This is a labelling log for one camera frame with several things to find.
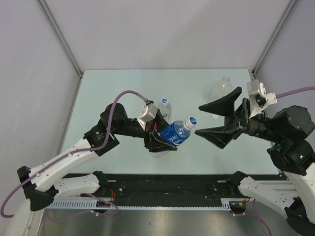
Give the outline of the red cap water bottle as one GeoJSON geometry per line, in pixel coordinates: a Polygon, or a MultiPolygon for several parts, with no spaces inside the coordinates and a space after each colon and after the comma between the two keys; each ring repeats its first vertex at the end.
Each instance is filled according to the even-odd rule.
{"type": "Polygon", "coordinates": [[[155,157],[155,158],[160,158],[160,157],[163,157],[165,156],[166,154],[168,154],[170,151],[161,151],[161,152],[149,152],[149,154],[152,156],[152,157],[155,157]]]}

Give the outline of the blue label Pocari bottle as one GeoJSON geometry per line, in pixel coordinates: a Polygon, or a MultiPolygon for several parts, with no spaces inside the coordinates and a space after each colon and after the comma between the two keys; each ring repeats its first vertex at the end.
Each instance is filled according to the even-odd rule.
{"type": "Polygon", "coordinates": [[[171,123],[161,130],[160,136],[170,144],[174,146],[179,146],[190,137],[191,130],[195,127],[188,127],[187,120],[188,119],[184,121],[178,120],[171,123]]]}

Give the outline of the square clear juice bottle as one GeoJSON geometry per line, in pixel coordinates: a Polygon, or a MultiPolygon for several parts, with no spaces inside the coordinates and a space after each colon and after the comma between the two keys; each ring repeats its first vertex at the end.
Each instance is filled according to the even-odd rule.
{"type": "Polygon", "coordinates": [[[215,82],[210,95],[210,101],[213,102],[219,100],[227,96],[232,91],[233,86],[231,83],[231,78],[228,76],[223,76],[220,80],[215,82]]]}

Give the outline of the green label clear bottle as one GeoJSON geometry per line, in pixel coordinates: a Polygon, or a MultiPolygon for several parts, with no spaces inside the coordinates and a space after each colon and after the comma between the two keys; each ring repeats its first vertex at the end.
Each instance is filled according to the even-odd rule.
{"type": "Polygon", "coordinates": [[[170,122],[171,121],[172,107],[171,107],[171,104],[169,103],[168,99],[163,98],[160,101],[158,108],[159,108],[160,113],[163,116],[164,120],[167,122],[170,122]]]}

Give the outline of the blue Pocari bottle cap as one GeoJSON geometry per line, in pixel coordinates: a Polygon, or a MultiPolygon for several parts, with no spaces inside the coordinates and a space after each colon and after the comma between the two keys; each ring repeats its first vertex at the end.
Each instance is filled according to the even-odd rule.
{"type": "Polygon", "coordinates": [[[194,126],[196,126],[196,124],[196,119],[194,117],[189,117],[189,119],[187,120],[187,126],[193,128],[194,126]]]}

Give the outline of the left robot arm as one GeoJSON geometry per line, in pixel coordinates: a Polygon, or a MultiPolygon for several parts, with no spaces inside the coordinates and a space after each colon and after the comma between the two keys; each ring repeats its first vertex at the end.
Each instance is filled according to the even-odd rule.
{"type": "Polygon", "coordinates": [[[22,166],[18,169],[20,185],[13,193],[22,188],[26,199],[11,216],[5,234],[26,236],[34,212],[45,209],[58,198],[80,194],[91,197],[106,195],[109,183],[101,171],[82,177],[65,176],[74,168],[115,148],[119,144],[116,135],[142,138],[144,147],[150,153],[176,151],[174,145],[158,135],[167,125],[160,110],[153,103],[143,106],[138,118],[129,118],[120,103],[108,105],[101,113],[98,124],[64,153],[38,167],[22,166]]]}

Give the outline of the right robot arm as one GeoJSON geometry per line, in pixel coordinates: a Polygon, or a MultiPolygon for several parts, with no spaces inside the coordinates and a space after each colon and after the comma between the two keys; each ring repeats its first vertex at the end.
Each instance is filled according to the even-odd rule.
{"type": "Polygon", "coordinates": [[[302,236],[315,233],[315,152],[307,142],[315,125],[305,107],[293,105],[272,118],[262,112],[277,102],[274,93],[267,93],[263,84],[248,87],[248,98],[235,108],[241,94],[236,88],[227,96],[201,105],[201,111],[224,117],[224,126],[196,130],[196,135],[218,148],[225,148],[241,134],[273,143],[267,152],[274,166],[281,170],[296,190],[292,196],[258,183],[249,175],[237,171],[227,180],[227,192],[232,197],[241,194],[260,201],[282,215],[287,224],[302,236]]]}

